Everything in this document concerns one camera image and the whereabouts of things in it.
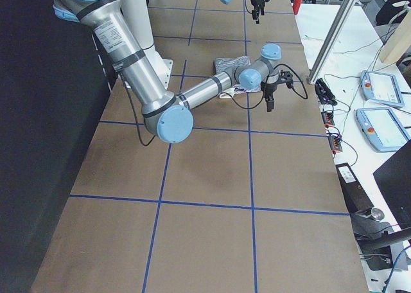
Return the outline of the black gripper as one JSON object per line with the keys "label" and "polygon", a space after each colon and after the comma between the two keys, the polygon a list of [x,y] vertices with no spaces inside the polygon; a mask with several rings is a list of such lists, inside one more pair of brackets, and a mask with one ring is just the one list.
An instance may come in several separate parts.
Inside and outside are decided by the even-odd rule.
{"label": "black gripper", "polygon": [[252,18],[259,24],[259,15],[264,15],[265,0],[250,0],[254,9],[251,11]]}
{"label": "black gripper", "polygon": [[267,105],[267,112],[271,112],[275,106],[274,92],[277,90],[278,86],[278,76],[268,76],[264,81],[261,82],[261,91]]}

